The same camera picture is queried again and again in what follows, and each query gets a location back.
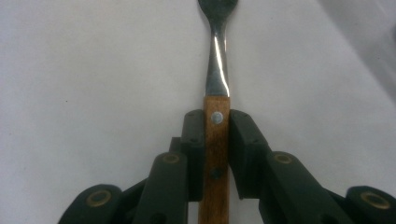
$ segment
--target brass screw insert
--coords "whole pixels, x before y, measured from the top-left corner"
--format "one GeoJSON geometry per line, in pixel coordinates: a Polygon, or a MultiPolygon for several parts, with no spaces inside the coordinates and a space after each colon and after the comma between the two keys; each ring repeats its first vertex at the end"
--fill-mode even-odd
{"type": "Polygon", "coordinates": [[[96,192],[92,193],[90,196],[88,196],[86,203],[89,207],[99,207],[108,203],[110,199],[110,191],[106,189],[99,189],[96,192]]]}

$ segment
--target white surface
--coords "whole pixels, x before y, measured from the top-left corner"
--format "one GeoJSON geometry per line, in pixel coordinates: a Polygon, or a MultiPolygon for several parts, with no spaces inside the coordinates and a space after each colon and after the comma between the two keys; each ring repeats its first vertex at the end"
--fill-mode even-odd
{"type": "MultiPolygon", "coordinates": [[[[0,5],[0,223],[56,223],[90,186],[127,189],[202,107],[196,1],[0,5]]],[[[230,18],[232,108],[342,195],[396,196],[395,12],[392,0],[240,0],[230,18]]],[[[230,223],[261,223],[258,201],[232,191],[230,223]]]]}

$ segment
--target wooden handle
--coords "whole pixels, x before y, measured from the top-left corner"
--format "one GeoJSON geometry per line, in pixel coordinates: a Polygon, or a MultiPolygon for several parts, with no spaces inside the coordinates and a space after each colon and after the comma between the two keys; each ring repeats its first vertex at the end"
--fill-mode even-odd
{"type": "Polygon", "coordinates": [[[226,96],[206,96],[204,111],[204,198],[199,204],[198,223],[228,224],[230,194],[228,176],[230,98],[226,96]]]}

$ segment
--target metal rivet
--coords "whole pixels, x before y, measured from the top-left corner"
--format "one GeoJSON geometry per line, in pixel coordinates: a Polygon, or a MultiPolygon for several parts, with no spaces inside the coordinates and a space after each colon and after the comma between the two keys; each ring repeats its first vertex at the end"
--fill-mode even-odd
{"type": "Polygon", "coordinates": [[[163,157],[163,161],[170,164],[177,163],[179,160],[180,158],[175,154],[167,154],[163,157]]]}
{"type": "Polygon", "coordinates": [[[283,164],[289,164],[293,161],[291,157],[286,154],[276,154],[274,159],[283,164]]]}
{"type": "Polygon", "coordinates": [[[96,192],[92,193],[90,196],[88,196],[86,203],[90,207],[99,207],[108,203],[110,199],[110,191],[106,189],[99,189],[96,192]]]}
{"type": "Polygon", "coordinates": [[[383,197],[379,196],[378,194],[372,193],[371,191],[365,191],[361,194],[361,199],[364,200],[366,203],[370,204],[372,207],[378,209],[389,209],[390,203],[384,199],[383,197]]]}
{"type": "Polygon", "coordinates": [[[220,168],[213,168],[210,171],[210,177],[212,179],[220,179],[223,174],[223,171],[220,168]]]}
{"type": "Polygon", "coordinates": [[[222,114],[219,111],[216,111],[212,114],[212,116],[210,117],[210,119],[212,120],[213,123],[215,124],[220,124],[223,122],[224,117],[222,116],[222,114]]]}

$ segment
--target fork neck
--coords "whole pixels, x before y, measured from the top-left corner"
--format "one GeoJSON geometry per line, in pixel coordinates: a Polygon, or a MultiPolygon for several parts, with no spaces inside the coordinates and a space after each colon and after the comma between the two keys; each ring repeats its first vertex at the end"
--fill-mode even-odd
{"type": "Polygon", "coordinates": [[[225,22],[210,22],[211,44],[206,77],[206,96],[230,96],[226,60],[225,22]]]}

